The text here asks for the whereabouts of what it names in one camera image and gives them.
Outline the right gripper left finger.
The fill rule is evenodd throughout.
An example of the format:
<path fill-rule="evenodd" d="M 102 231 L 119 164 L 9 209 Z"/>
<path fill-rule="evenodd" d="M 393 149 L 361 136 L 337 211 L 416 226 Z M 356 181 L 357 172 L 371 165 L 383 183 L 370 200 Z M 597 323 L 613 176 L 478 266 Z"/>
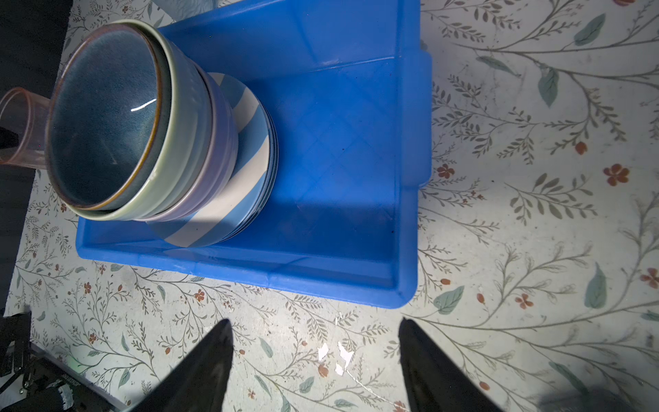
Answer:
<path fill-rule="evenodd" d="M 223 319 L 132 411 L 221 411 L 233 363 L 233 329 Z"/>

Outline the pink bowl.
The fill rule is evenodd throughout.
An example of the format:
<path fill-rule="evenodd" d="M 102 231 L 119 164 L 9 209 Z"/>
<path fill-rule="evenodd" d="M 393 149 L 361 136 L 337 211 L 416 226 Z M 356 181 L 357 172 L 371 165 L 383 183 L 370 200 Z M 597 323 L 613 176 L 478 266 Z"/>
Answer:
<path fill-rule="evenodd" d="M 169 209 L 137 221 L 174 221 L 192 215 L 208 204 L 228 183 L 237 160 L 239 142 L 233 110 L 218 83 L 197 65 L 209 91 L 212 128 L 209 149 L 194 183 Z"/>

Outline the green bowl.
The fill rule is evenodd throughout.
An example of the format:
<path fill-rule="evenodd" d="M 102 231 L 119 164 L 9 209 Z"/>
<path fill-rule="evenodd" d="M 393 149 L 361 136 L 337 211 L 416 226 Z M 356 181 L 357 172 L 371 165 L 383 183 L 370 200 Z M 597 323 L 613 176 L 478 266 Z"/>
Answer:
<path fill-rule="evenodd" d="M 143 187 L 121 208 L 92 211 L 72 207 L 93 221 L 130 221 L 160 213 L 185 195 L 203 164 L 209 148 L 212 112 L 209 91 L 194 63 L 171 41 L 147 23 L 123 20 L 111 24 L 138 27 L 166 55 L 172 79 L 172 103 L 161 152 Z"/>

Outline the blue grey bowl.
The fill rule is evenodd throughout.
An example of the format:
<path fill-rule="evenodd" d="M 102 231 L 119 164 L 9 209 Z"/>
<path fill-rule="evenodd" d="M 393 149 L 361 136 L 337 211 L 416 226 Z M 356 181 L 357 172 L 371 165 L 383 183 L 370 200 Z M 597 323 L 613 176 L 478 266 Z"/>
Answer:
<path fill-rule="evenodd" d="M 72 207 L 121 208 L 143 187 L 164 143 L 172 79 L 162 48 L 138 27 L 92 32 L 51 99 L 46 165 Z"/>

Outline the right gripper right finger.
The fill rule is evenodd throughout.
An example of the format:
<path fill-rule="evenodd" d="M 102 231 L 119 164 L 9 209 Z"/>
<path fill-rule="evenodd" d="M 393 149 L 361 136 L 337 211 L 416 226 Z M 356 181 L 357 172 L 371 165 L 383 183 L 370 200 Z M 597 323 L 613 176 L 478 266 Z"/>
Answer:
<path fill-rule="evenodd" d="M 398 337 L 410 410 L 499 410 L 413 320 L 402 320 Z"/>

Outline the pink translucent tumbler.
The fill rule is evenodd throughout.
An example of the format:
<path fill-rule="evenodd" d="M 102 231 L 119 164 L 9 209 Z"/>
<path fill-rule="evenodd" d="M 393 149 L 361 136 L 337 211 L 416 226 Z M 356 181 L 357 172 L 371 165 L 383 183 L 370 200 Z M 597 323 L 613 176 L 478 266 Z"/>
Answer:
<path fill-rule="evenodd" d="M 50 100 L 27 89 L 1 99 L 1 164 L 46 169 L 46 120 Z"/>

